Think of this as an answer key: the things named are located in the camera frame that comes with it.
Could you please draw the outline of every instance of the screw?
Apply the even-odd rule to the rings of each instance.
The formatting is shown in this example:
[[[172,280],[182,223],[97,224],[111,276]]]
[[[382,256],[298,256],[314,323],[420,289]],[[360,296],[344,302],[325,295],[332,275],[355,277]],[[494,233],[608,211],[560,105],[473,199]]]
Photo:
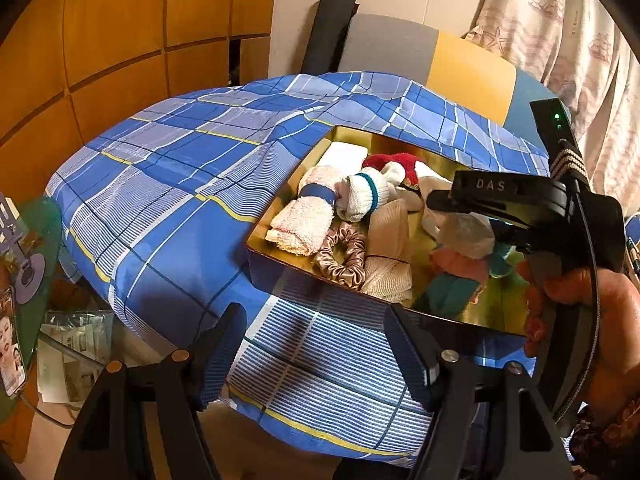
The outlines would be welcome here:
[[[447,363],[455,363],[460,359],[460,355],[455,350],[443,350],[440,354]]]
[[[122,363],[120,361],[111,361],[109,364],[107,364],[107,371],[110,374],[114,374],[116,372],[119,372],[120,370],[122,370]]]
[[[174,362],[176,363],[186,361],[188,358],[189,358],[189,351],[185,350],[184,348],[178,348],[177,350],[174,350],[174,352],[172,352],[171,354],[171,359],[173,359]]]
[[[517,361],[509,361],[507,363],[507,370],[513,375],[520,375],[523,372],[522,365]]]

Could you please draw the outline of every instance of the hand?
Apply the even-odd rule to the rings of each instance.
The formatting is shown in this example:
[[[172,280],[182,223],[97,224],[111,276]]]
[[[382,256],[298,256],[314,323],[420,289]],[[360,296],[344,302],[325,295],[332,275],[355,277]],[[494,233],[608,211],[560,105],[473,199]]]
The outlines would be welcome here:
[[[533,283],[527,261],[518,264],[517,271]],[[546,280],[543,288],[558,303],[591,304],[589,269],[575,269],[560,278]],[[624,274],[608,269],[598,270],[598,291],[601,313],[598,353],[584,400],[596,424],[605,425],[631,397],[640,393],[640,293]],[[534,357],[547,332],[542,319],[543,295],[530,286],[525,298],[529,315],[524,325],[527,333],[524,351],[528,357]]]

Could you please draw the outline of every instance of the brown hair tie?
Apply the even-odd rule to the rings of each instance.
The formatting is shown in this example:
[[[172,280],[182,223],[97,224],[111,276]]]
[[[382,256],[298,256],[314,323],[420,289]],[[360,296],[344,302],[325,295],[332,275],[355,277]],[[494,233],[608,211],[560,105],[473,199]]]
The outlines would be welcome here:
[[[366,236],[351,224],[342,222],[337,231],[329,229],[314,262],[320,267],[322,275],[338,285],[358,290],[364,283],[364,258]],[[344,263],[334,258],[334,246],[340,242],[346,244]]]

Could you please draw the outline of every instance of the floral sleeve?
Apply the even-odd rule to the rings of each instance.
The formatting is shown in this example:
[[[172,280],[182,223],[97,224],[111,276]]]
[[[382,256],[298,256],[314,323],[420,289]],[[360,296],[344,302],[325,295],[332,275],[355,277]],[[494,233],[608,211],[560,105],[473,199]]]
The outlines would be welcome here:
[[[606,428],[595,427],[587,406],[578,414],[569,450],[586,472],[601,476],[615,466],[620,451],[631,444],[639,431],[640,396],[629,402]]]

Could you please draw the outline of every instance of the patterned curtain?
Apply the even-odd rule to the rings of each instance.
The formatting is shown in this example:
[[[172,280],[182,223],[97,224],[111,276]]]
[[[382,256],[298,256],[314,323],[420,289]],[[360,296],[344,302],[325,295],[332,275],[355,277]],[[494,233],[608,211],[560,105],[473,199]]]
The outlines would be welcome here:
[[[593,189],[615,196],[625,215],[638,211],[640,65],[599,0],[485,0],[466,38],[562,100],[576,138],[588,146]],[[608,127],[590,128],[610,88]]]

